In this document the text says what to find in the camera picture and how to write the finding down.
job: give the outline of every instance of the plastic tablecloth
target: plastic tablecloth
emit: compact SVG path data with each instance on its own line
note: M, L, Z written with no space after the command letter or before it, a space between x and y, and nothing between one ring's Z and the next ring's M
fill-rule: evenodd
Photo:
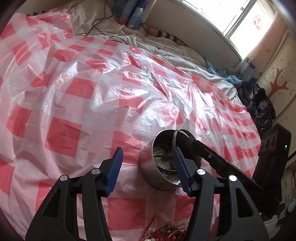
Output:
M22 237L60 175L84 175L118 146L123 165L103 199L113 240L138 240L154 215L159 226L186 228L194 199L181 188L152 188L138 167L141 150L162 129L186 129L253 174L256 127L210 82L145 50L75 37L66 13L16 13L0 39L0 206ZM205 161L202 168L215 175ZM213 222L218 203L215 196ZM80 196L78 224L85 238Z

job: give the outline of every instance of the silver screw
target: silver screw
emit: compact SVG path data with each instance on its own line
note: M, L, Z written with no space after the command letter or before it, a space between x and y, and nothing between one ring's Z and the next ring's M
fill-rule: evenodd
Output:
M196 171L199 175L204 175L205 174L205 170L204 169L198 169Z
M59 179L63 182L65 180L67 180L68 177L67 177L67 175L62 175Z
M229 180L235 182L235 181L237 180L237 177L234 176L234 175L230 175L230 176L229 176Z
M94 174L94 175L97 175L97 174L99 174L101 171L100 171L100 169L98 169L98 168L95 168L95 169L92 169L91 170L91 173L92 174Z

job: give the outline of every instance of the metal cylinder container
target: metal cylinder container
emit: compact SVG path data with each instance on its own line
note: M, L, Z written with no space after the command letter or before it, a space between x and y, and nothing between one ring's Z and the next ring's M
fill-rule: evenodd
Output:
M165 129L157 133L157 135L142 150L139 158L139 166L144 179L154 188L159 190L172 190L181 187L178 175L172 175L169 179L163 175L157 165L168 168L168 161L162 160L159 154L167 153L172 155L173 136L176 131ZM179 130L176 135L176 146L180 148L183 155L187 159L193 160L198 167L201 166L200 157L191 149L192 141L196 139L186 130Z

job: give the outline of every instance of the window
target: window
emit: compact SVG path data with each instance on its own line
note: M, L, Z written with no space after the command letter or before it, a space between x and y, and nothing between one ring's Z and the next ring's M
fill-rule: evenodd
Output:
M259 43L274 14L267 0L181 0L211 22L240 56Z

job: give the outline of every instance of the black puffer jacket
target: black puffer jacket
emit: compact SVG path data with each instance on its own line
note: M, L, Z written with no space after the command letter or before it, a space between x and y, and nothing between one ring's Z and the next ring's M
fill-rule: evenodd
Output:
M272 121L276 118L276 112L266 96L265 89L255 85L253 89L253 98L247 105L247 110L250 113L260 137L272 127Z

